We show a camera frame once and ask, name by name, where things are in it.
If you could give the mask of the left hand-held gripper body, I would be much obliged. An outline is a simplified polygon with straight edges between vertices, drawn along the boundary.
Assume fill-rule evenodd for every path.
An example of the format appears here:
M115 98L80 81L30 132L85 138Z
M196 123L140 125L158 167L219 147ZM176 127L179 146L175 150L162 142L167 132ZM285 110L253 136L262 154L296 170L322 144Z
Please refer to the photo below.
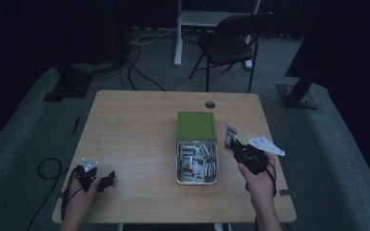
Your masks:
M90 189L91 184L96 177L98 164L98 161L91 161L87 158L82 158L81 164L76 168L77 179L86 192Z

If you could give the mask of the black folding chair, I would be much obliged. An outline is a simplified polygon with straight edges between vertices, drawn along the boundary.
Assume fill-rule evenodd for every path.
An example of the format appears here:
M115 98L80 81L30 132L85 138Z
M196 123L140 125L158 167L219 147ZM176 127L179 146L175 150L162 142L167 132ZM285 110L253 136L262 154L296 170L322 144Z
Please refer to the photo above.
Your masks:
M251 61L251 72L247 92L251 91L252 79L258 52L258 37L272 28L275 15L271 12L234 15L223 19L212 33L198 38L201 54L189 75L205 71L205 89L210 87L210 69L227 65L230 70L235 64Z

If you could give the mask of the single white red sachet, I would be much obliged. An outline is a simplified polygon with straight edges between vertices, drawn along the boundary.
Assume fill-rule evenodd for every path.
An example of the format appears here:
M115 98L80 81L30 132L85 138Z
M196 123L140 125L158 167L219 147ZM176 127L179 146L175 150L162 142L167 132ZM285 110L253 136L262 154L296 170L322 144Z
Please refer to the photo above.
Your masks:
M237 135L237 130L229 125L226 126L226 132L225 132L225 144L224 149L229 154L234 154L233 148L231 146L231 142L234 140L234 138Z

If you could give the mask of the person's left hand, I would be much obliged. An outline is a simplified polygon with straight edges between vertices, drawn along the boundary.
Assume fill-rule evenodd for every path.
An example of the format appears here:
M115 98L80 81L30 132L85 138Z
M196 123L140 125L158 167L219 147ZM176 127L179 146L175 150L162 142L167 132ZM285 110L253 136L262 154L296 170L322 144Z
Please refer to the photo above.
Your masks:
M100 179L95 178L90 188L86 191L77 178L73 178L69 188L64 222L74 221L80 223L84 220L90 210L94 197L97 194L97 187Z

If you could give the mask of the person's right hand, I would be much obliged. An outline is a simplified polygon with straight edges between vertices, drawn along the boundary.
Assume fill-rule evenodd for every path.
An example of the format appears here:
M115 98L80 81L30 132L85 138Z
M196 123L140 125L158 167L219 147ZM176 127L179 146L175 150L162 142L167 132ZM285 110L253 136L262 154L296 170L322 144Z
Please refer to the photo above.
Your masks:
M248 185L251 204L255 210L274 206L275 186L272 178L276 176L276 159L269 153L266 156L269 158L267 170L257 175L252 174L243 164L238 165L239 171Z

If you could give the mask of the white desk frame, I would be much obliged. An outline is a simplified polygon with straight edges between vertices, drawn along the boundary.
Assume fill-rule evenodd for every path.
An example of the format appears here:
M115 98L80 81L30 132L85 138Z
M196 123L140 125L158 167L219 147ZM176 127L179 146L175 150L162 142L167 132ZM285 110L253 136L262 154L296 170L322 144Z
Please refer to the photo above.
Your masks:
M231 12L209 12L209 11L185 11L182 9L182 0L177 0L177 23L176 23L176 45L173 64L175 66L182 65L183 51L183 26L191 27L216 27L219 22L226 17L234 15L245 15L245 13Z

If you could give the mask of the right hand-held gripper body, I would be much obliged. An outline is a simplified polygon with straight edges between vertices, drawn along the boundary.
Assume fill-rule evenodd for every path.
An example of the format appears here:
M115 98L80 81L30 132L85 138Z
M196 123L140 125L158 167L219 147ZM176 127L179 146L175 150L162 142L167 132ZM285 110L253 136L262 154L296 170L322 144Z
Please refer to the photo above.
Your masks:
M243 148L237 148L233 155L237 163L243 164L252 174L257 175L267 169L267 153L284 156L285 152L265 136L247 139Z

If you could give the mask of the black stand base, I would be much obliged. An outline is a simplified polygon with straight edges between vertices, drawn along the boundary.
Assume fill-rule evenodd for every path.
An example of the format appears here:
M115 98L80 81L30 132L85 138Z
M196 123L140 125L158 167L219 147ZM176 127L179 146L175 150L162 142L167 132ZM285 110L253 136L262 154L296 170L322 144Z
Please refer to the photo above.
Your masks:
M277 84L277 91L285 108L317 110L319 105L314 101L309 88L312 82L299 79L295 85Z
M53 90L43 97L43 102L61 102L64 98L85 98L93 76L81 73L69 64L57 64L59 79Z

